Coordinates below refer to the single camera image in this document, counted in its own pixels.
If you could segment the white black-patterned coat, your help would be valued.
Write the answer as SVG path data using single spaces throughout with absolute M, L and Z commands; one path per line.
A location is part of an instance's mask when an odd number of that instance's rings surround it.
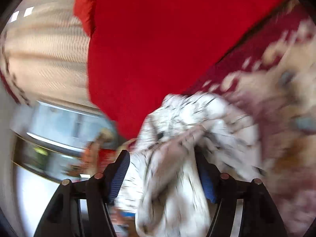
M 210 93 L 167 95 L 144 120 L 115 200 L 135 215 L 139 236 L 205 236 L 211 225 L 195 148 L 240 179 L 259 176 L 259 127 Z

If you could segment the red printed box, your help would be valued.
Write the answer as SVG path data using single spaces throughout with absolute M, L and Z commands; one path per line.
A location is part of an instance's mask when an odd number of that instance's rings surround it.
M 98 153 L 98 171 L 103 172 L 105 168 L 117 158 L 116 150 L 100 149 Z

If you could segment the orange black patterned cloth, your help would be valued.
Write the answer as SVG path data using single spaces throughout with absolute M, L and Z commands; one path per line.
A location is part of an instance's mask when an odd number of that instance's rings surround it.
M 99 150 L 101 149 L 100 141 L 93 141 L 88 144 L 81 157 L 83 167 L 96 173 L 98 171 Z

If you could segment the floral maroon beige blanket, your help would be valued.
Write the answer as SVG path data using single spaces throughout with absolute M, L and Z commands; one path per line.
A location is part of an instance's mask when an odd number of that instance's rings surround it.
M 186 92 L 216 93 L 259 126 L 266 186 L 289 236 L 315 224 L 315 12 L 289 0 Z

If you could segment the red quilt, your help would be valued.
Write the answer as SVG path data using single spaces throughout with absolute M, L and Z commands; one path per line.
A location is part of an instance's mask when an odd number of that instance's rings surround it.
M 91 101 L 130 139 L 284 0 L 96 0 Z

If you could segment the beige dotted curtain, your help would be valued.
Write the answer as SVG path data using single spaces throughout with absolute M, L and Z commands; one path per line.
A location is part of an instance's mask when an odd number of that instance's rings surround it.
M 87 87 L 89 37 L 74 0 L 17 0 L 1 32 L 1 77 L 20 104 L 43 100 L 94 110 Z

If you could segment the red pillow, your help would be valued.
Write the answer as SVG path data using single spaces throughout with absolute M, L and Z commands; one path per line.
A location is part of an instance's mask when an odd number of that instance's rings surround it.
M 94 13 L 96 0 L 75 0 L 73 14 L 80 20 L 87 36 L 91 37 L 95 29 Z

